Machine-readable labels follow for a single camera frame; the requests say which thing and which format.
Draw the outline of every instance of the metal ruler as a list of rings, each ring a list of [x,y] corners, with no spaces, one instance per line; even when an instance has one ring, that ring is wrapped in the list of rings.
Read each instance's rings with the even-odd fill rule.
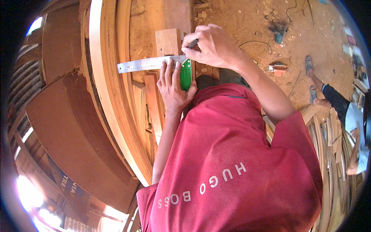
[[[176,62],[183,63],[187,60],[186,56],[162,56],[154,57],[137,61],[129,61],[120,63],[117,65],[118,73],[135,72],[142,70],[161,69],[162,62],[168,63],[170,59],[174,61],[174,67]]]
[[[173,59],[173,67],[176,62],[181,63],[180,66],[180,88],[188,91],[192,84],[192,65],[191,60],[187,59],[185,55],[182,56],[162,56],[154,57],[137,61],[129,61],[117,65],[118,73],[135,72],[142,70],[161,69],[162,62],[168,63]]]

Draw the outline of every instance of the curved wooden frame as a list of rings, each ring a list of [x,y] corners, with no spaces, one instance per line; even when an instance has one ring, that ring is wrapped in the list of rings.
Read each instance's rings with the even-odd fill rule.
[[[120,14],[125,13],[121,17],[127,18],[128,22],[130,10]],[[122,76],[117,71],[116,0],[92,1],[89,44],[93,76],[108,124],[135,175],[144,186],[149,186],[152,183],[152,165],[131,113]]]

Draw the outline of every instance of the red t-shirt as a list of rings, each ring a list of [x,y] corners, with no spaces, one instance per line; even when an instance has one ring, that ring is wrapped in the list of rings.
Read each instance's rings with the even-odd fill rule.
[[[137,199],[143,231],[309,231],[322,195],[301,114],[278,123],[269,146],[255,94],[223,84],[195,96],[160,182]]]

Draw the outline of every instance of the sawdust floor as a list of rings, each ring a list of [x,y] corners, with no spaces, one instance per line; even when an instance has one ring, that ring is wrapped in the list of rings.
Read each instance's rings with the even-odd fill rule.
[[[198,25],[214,23],[224,27],[229,36],[240,45],[245,41],[259,40],[272,41],[272,54],[267,51],[267,45],[260,42],[249,42],[241,47],[247,52],[263,69],[268,64],[281,61],[289,66],[286,76],[275,77],[273,73],[266,74],[278,84],[281,89],[289,95],[299,72],[299,82],[295,88],[292,102],[297,110],[303,110],[309,106],[309,87],[312,80],[306,76],[304,59],[310,54],[313,58],[315,75],[325,84],[332,85],[345,98],[350,99],[352,94],[353,68],[350,57],[343,53],[342,45],[347,43],[343,33],[343,25],[339,19],[340,14],[332,4],[321,4],[316,0],[312,4],[314,25],[307,3],[300,10],[305,0],[297,0],[297,7],[289,9],[288,13],[292,22],[289,25],[289,32],[284,37],[281,45],[274,42],[272,32],[267,28],[265,13],[275,10],[273,17],[269,14],[268,19],[273,18],[285,20],[286,9],[295,6],[295,0],[214,0],[211,1],[211,8],[204,10],[207,17],[202,22],[195,22],[193,30]],[[130,59],[144,59],[156,56],[156,43],[154,33],[156,30],[165,29],[161,19],[163,0],[153,3],[149,0],[133,0],[130,18]],[[207,68],[207,72],[201,73],[201,68]],[[196,64],[196,76],[201,74],[213,75],[218,78],[218,69]],[[132,73],[133,80],[143,82],[144,72]],[[317,91],[319,98],[324,98],[320,91]],[[328,115],[328,109],[321,106],[318,108],[320,119]]]

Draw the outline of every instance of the person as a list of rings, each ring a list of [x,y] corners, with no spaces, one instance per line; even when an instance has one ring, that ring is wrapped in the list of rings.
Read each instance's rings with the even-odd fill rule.
[[[325,85],[315,75],[312,65],[312,57],[306,56],[305,67],[315,86],[321,90],[325,99],[319,99],[316,94],[316,87],[311,86],[311,104],[321,105],[328,108],[334,107],[338,113],[338,118],[345,130],[355,139],[355,144],[347,167],[347,175],[359,174],[366,170],[368,162],[369,148],[365,146],[363,132],[363,112],[353,102],[345,99],[338,91],[329,84]]]
[[[196,38],[201,51],[187,48]],[[180,64],[174,72],[173,61],[162,64],[157,85],[167,110],[152,185],[137,192],[142,230],[309,231],[323,185],[300,112],[221,27],[197,26],[182,51],[235,71],[251,90],[224,83],[197,92],[193,82],[185,92]],[[261,107],[276,123],[271,144]]]

